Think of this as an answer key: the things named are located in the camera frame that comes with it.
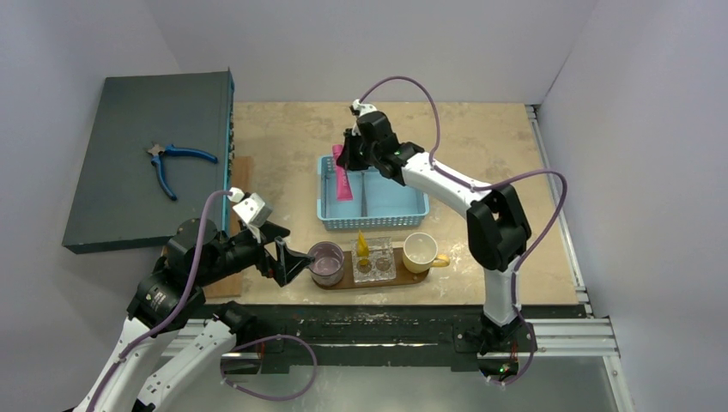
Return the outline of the light blue perforated plastic basket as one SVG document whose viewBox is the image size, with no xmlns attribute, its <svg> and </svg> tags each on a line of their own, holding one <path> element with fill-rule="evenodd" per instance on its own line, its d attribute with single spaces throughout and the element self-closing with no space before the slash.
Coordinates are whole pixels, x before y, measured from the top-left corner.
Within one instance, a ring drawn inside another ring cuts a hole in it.
<svg viewBox="0 0 728 412">
<path fill-rule="evenodd" d="M 338 202 L 333 157 L 318 159 L 317 217 L 326 230 L 394 229 L 422 224 L 429 212 L 428 196 L 382 177 L 373 167 L 364 171 L 368 217 L 361 217 L 361 172 L 348 172 L 354 200 Z"/>
</svg>

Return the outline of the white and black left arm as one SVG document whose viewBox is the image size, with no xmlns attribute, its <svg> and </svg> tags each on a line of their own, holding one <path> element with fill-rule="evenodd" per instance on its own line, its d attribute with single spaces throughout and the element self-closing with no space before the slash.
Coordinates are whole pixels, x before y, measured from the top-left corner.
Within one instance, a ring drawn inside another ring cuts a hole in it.
<svg viewBox="0 0 728 412">
<path fill-rule="evenodd" d="M 288 248 L 283 239 L 288 233 L 270 222 L 263 225 L 261 239 L 248 229 L 228 236 L 209 219 L 182 223 L 152 273 L 138 284 L 116 346 L 76 410 L 164 411 L 223 354 L 250 348 L 262 356 L 271 341 L 287 339 L 285 334 L 263 336 L 258 317 L 229 301 L 192 342 L 162 367 L 156 365 L 204 306 L 203 290 L 211 283 L 254 267 L 284 287 L 312 264 L 313 256 Z"/>
</svg>

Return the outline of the dark wooden oval tray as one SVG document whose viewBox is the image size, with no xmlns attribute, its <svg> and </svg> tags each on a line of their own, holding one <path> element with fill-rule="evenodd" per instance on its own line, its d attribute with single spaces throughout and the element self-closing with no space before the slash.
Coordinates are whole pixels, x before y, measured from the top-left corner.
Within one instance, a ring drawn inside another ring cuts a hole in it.
<svg viewBox="0 0 728 412">
<path fill-rule="evenodd" d="M 393 249 L 393 267 L 396 268 L 396 276 L 391 280 L 375 281 L 375 282 L 356 282 L 354 279 L 354 266 L 352 264 L 351 251 L 343 253 L 343 276 L 342 279 L 333 285 L 325 286 L 313 282 L 314 285 L 323 290 L 349 290 L 363 288 L 388 288 L 415 285 L 423 282 L 429 275 L 429 270 L 421 273 L 413 273 L 406 269 L 403 263 L 403 248 L 396 247 Z"/>
</svg>

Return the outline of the yellow toothpaste tube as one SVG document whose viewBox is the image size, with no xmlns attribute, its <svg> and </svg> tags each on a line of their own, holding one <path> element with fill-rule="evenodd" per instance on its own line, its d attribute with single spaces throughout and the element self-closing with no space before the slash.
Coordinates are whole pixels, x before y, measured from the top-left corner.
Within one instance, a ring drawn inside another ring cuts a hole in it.
<svg viewBox="0 0 728 412">
<path fill-rule="evenodd" d="M 356 254 L 358 257 L 361 258 L 366 258 L 370 254 L 367 239 L 365 238 L 362 231 L 358 232 L 358 237 L 356 241 Z"/>
</svg>

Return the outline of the yellow ceramic mug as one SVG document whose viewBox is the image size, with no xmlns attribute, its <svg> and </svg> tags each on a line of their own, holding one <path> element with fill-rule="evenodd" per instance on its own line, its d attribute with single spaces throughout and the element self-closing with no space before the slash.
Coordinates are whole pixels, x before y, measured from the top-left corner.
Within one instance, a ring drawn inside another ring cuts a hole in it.
<svg viewBox="0 0 728 412">
<path fill-rule="evenodd" d="M 411 273 L 447 267 L 450 262 L 447 255 L 439 253 L 436 240 L 427 233 L 412 233 L 403 243 L 403 264 Z"/>
</svg>

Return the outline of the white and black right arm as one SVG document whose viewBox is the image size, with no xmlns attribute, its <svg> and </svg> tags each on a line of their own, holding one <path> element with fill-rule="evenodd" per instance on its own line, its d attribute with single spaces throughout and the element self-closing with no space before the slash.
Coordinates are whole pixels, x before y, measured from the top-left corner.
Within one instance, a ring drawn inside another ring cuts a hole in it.
<svg viewBox="0 0 728 412">
<path fill-rule="evenodd" d="M 401 186 L 438 199 L 466 221 L 470 255 L 482 266 L 485 301 L 477 332 L 463 338 L 479 354 L 507 348 L 522 322 L 516 266 L 531 237 L 518 194 L 512 185 L 477 189 L 449 167 L 436 167 L 412 142 L 399 142 L 389 118 L 372 105 L 350 108 L 355 125 L 344 132 L 338 165 L 349 171 L 375 168 Z"/>
</svg>

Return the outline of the purple mug with black handle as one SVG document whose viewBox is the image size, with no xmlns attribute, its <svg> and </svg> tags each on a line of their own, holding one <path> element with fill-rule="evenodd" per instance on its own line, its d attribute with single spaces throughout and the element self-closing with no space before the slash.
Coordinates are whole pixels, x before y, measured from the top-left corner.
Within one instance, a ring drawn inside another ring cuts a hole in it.
<svg viewBox="0 0 728 412">
<path fill-rule="evenodd" d="M 304 267 L 320 287 L 331 287 L 343 279 L 344 254 L 341 247 L 329 241 L 312 245 L 307 255 L 313 261 Z"/>
</svg>

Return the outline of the clear textured glass dish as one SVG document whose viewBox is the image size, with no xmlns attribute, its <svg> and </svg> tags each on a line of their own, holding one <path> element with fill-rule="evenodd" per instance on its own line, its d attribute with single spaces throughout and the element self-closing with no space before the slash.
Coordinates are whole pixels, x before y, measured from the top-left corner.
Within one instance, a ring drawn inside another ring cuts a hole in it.
<svg viewBox="0 0 728 412">
<path fill-rule="evenodd" d="M 370 251 L 369 256 L 358 257 L 356 254 L 356 240 L 351 242 L 355 281 L 375 282 L 394 279 L 396 268 L 392 266 L 394 253 L 391 238 L 369 238 L 367 243 Z"/>
</svg>

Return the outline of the pink toothpaste tube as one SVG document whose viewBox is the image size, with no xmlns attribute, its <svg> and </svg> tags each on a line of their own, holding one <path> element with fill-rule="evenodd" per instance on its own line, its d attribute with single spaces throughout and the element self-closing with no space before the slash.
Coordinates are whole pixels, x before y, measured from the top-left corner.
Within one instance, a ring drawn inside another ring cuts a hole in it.
<svg viewBox="0 0 728 412">
<path fill-rule="evenodd" d="M 347 170 L 338 165 L 338 160 L 343 153 L 343 145 L 332 146 L 333 165 L 335 169 L 336 196 L 338 202 L 353 201 L 353 193 L 349 184 Z"/>
</svg>

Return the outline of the grey toothbrush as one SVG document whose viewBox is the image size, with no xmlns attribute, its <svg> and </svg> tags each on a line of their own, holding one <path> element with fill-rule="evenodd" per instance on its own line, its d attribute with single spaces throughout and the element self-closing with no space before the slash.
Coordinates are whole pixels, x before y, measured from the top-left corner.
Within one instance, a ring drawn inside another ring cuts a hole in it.
<svg viewBox="0 0 728 412">
<path fill-rule="evenodd" d="M 361 177 L 361 217 L 368 217 L 367 210 L 367 192 L 366 192 L 366 173 L 362 171 Z"/>
</svg>

